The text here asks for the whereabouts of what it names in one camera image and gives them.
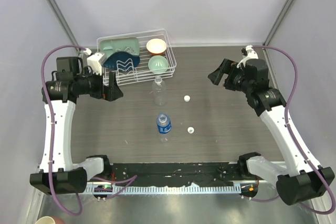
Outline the white bottle cap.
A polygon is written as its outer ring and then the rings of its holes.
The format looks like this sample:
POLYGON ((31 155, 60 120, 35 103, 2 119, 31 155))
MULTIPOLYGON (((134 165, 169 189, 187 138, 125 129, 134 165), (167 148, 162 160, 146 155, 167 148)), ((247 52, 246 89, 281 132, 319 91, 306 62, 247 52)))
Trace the white bottle cap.
POLYGON ((187 131, 190 133, 190 134, 193 134, 194 133, 194 128, 193 127, 189 127, 187 129, 187 131))
POLYGON ((190 97, 189 95, 185 95, 185 96, 184 96, 184 101, 185 101, 185 102, 189 102, 190 99, 191 99, 191 97, 190 97))

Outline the blue label water bottle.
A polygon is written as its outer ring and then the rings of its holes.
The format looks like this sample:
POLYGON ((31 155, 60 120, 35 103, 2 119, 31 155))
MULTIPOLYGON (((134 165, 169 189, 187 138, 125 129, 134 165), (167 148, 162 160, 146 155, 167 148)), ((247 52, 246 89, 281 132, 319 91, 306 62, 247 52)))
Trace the blue label water bottle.
POLYGON ((160 136, 160 141, 162 143, 167 142, 169 140, 170 133, 172 130, 172 123, 170 117, 164 113, 159 114, 156 119, 156 125, 160 136))

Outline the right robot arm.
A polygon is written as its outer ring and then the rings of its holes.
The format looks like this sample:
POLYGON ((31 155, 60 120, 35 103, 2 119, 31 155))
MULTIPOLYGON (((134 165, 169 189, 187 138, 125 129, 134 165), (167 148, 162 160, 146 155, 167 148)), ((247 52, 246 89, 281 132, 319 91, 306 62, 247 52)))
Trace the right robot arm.
POLYGON ((248 105, 254 109, 275 139, 284 158, 285 167, 266 160, 259 153, 241 155, 237 173, 242 179, 256 175, 275 186, 279 197, 287 205, 321 197, 335 174, 331 167, 323 168, 285 114, 286 102, 280 91, 269 85, 268 66, 264 60, 248 59, 234 62, 224 59, 208 75, 214 85, 227 90, 241 91, 248 105))

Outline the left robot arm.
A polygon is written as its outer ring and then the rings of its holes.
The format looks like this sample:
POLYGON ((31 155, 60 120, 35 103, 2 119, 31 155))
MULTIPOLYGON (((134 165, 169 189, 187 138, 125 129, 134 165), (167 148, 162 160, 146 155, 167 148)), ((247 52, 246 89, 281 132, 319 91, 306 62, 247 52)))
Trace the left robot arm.
POLYGON ((98 100, 115 101, 123 97, 115 74, 103 84, 103 77, 83 65, 79 57, 59 57, 52 80, 42 91, 46 112, 44 155, 39 172, 31 174, 30 184, 44 194, 75 194, 84 192, 87 182, 94 177, 105 182, 112 174, 106 155, 91 155, 73 164, 71 158, 71 128, 77 99, 89 95, 98 100))

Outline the clear unlabelled plastic bottle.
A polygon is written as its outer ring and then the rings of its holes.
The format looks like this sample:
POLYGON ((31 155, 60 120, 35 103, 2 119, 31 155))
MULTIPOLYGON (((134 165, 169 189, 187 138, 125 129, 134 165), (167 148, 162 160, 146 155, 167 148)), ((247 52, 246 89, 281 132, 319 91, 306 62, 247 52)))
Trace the clear unlabelled plastic bottle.
POLYGON ((154 102, 158 106, 163 106, 166 104, 166 83, 161 76, 156 76, 153 84, 153 95, 154 102))

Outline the dark blue leaf plate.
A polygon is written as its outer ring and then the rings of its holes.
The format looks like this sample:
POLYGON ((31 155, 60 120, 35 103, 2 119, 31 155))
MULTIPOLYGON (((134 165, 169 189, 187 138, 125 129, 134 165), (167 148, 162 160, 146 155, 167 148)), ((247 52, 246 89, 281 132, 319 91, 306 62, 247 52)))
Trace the dark blue leaf plate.
POLYGON ((134 56, 127 52, 116 52, 104 62, 103 75, 107 76, 110 72, 133 72, 140 63, 140 56, 134 56))

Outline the light green divided plate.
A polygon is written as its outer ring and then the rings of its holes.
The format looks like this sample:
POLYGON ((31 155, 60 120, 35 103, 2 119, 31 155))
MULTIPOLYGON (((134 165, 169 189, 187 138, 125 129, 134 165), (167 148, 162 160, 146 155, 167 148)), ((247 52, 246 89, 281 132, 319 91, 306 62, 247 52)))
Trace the light green divided plate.
POLYGON ((127 52, 134 56, 140 54, 140 45, 136 37, 104 39, 98 42, 98 49, 108 58, 116 52, 127 52))

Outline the light green bowl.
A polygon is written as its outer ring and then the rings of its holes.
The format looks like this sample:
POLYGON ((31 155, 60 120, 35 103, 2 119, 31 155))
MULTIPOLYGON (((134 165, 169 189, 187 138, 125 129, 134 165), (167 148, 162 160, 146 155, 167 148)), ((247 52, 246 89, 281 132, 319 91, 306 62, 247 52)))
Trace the light green bowl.
POLYGON ((168 70, 169 63, 163 56, 153 56, 148 62, 148 68, 154 74, 162 74, 168 70))

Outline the orange white bowl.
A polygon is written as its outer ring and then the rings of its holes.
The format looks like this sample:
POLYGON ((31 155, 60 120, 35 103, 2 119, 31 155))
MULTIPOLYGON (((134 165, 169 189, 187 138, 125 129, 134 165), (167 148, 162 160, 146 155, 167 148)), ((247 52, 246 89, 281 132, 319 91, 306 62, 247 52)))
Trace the orange white bowl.
POLYGON ((164 40, 154 38, 146 43, 146 49, 152 55, 161 55, 166 51, 167 45, 164 40))

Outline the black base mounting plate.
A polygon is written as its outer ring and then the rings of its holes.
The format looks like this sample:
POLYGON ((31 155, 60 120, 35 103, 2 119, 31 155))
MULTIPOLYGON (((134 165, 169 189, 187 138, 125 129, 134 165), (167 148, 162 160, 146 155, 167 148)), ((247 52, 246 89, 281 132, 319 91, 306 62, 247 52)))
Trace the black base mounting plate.
POLYGON ((182 187, 195 183, 201 187, 231 186, 234 181, 261 180, 244 175, 236 162, 206 163, 113 163, 106 180, 122 181, 136 176, 131 184, 137 187, 182 187))

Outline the pink cup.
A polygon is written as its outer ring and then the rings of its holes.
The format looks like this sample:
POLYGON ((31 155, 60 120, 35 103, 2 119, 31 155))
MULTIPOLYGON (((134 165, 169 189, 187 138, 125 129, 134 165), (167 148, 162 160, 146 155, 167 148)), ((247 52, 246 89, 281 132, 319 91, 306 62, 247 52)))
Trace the pink cup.
POLYGON ((65 222, 61 218, 58 218, 56 216, 51 216, 51 218, 53 219, 53 224, 65 224, 65 222))

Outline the beige paper cup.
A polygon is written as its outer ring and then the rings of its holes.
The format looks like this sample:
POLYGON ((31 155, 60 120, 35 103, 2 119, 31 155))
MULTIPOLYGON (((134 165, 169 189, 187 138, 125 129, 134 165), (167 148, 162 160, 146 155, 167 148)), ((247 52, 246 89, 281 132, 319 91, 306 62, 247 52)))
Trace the beige paper cup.
POLYGON ((39 218, 35 224, 53 224, 53 219, 51 218, 51 216, 43 216, 41 218, 39 218))

